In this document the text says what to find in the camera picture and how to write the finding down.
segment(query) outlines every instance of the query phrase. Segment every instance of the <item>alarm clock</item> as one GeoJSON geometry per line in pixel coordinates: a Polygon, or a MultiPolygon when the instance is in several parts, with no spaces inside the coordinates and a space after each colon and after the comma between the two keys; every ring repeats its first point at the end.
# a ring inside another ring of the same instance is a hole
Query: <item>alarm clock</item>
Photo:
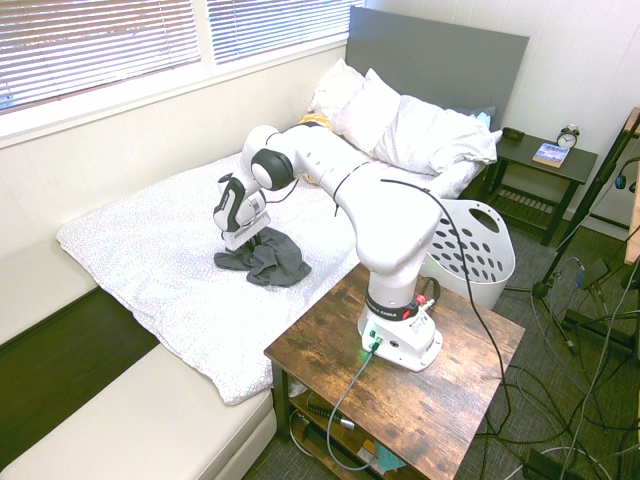
{"type": "Polygon", "coordinates": [[[569,124],[560,131],[558,135],[558,141],[556,142],[559,147],[572,148],[578,143],[578,135],[580,131],[576,125],[569,124]]]}

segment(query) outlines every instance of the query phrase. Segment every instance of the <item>nightstand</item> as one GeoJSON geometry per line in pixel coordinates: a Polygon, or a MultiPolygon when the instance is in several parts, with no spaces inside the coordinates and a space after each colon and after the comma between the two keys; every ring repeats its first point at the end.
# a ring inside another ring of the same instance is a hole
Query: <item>nightstand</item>
{"type": "Polygon", "coordinates": [[[595,153],[573,148],[559,168],[534,162],[533,156],[543,143],[555,143],[531,135],[522,141],[503,139],[498,143],[498,162],[492,164],[480,191],[479,200],[489,203],[507,220],[533,227],[542,235],[541,244],[549,245],[564,212],[578,186],[589,178],[598,157],[595,153]],[[521,165],[567,181],[567,188],[559,202],[502,184],[510,164],[521,165]]]}

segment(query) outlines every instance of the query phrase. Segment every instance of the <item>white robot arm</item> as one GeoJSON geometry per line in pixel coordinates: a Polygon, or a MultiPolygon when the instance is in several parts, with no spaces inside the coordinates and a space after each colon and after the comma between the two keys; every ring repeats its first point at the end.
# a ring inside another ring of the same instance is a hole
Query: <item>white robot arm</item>
{"type": "Polygon", "coordinates": [[[349,217],[360,261],[371,271],[366,307],[358,321],[362,346],[411,370],[426,368],[442,336],[415,296],[440,208],[424,192],[385,182],[351,146],[319,125],[285,132],[261,126],[245,142],[241,167],[224,187],[214,220],[230,249],[259,232],[269,219],[261,188],[279,190],[309,174],[349,217]]]}

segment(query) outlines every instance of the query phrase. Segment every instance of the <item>power strip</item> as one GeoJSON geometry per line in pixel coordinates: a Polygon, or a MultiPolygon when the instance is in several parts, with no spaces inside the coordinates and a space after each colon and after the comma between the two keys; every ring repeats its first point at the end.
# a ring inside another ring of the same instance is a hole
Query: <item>power strip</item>
{"type": "MultiPolygon", "coordinates": [[[[522,466],[522,475],[527,480],[559,480],[562,465],[545,457],[535,449],[530,449],[527,460],[522,466]]],[[[571,472],[564,472],[562,480],[583,480],[582,477],[571,472]]]]}

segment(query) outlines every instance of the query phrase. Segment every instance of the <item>white bedsheet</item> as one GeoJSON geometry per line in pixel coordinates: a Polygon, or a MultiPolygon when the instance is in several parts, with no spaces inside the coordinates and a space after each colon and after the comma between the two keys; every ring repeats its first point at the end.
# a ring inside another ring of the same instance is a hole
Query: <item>white bedsheet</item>
{"type": "MultiPolygon", "coordinates": [[[[246,272],[217,268],[224,250],[212,213],[218,179],[239,155],[175,175],[65,225],[57,234],[106,291],[170,351],[210,377],[234,405],[272,384],[264,349],[357,263],[355,235],[319,187],[300,181],[269,205],[271,226],[300,247],[311,273],[290,288],[259,287],[246,272]]],[[[426,186],[430,177],[377,162],[389,178],[426,186]]],[[[266,192],[271,200],[288,189],[266,192]]]]}

